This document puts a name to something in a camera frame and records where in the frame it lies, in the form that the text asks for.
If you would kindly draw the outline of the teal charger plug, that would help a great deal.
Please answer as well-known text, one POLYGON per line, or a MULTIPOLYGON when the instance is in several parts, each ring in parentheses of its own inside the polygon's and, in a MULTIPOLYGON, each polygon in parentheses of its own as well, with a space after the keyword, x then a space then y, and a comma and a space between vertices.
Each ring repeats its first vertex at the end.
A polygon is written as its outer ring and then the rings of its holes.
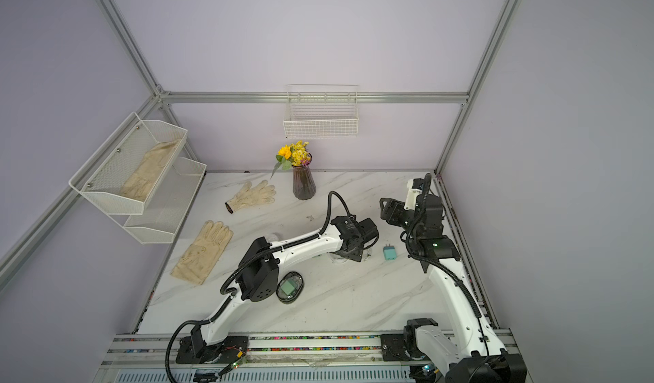
POLYGON ((393 261, 396 260, 398 257, 397 250, 395 246, 392 245, 385 245, 383 247, 383 257, 384 260, 386 261, 393 261))

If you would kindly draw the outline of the green charger plug front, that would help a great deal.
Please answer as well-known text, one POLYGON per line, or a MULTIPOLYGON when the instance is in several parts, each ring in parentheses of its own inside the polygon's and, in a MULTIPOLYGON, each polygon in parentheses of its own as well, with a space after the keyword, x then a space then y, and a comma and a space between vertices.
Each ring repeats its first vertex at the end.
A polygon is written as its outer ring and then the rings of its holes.
POLYGON ((285 280, 281 285, 281 291, 288 297, 293 296, 296 293, 297 284, 294 279, 285 280))

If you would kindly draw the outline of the clear round case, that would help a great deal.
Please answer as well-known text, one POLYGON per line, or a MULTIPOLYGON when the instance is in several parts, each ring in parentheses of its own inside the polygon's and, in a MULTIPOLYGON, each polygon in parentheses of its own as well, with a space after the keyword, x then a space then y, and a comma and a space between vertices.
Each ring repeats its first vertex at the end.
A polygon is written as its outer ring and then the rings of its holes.
POLYGON ((330 253, 329 256, 330 256, 330 259, 331 259, 334 263, 339 263, 339 264, 341 264, 341 263, 346 263, 346 262, 348 262, 348 259, 347 259, 347 258, 344 258, 344 257, 342 257, 342 256, 340 256, 340 255, 337 255, 337 254, 334 254, 334 253, 330 253))

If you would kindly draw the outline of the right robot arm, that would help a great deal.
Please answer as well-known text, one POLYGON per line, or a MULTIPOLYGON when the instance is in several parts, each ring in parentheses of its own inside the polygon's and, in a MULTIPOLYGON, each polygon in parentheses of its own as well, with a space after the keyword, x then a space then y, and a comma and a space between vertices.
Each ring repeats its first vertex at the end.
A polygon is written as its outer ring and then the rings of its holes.
POLYGON ((431 191, 427 173, 407 183, 403 201, 383 197, 381 219, 401 228, 400 240, 410 259, 441 292, 451 322, 449 338, 435 318, 407 321, 404 345, 412 357, 428 358, 447 382, 524 382, 523 357, 508 351, 473 294, 463 258, 444 234, 440 197, 431 191))

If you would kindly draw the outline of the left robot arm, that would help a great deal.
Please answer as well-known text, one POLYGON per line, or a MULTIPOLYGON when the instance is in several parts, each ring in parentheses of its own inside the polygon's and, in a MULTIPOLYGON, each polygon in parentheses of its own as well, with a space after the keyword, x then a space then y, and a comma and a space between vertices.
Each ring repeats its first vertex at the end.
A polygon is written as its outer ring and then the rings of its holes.
POLYGON ((378 240, 374 221, 370 218, 358 221, 335 191, 328 194, 325 222, 318 230, 276 242, 269 242, 263 236, 257 238, 221 285, 222 303, 207 318, 183 322, 170 337, 165 351, 168 381, 176 381, 170 367, 170 352, 184 328, 191 329, 192 353, 200 361, 209 347, 223 344, 250 304, 264 301, 277 291, 282 270, 323 254, 360 262, 366 248, 378 240))

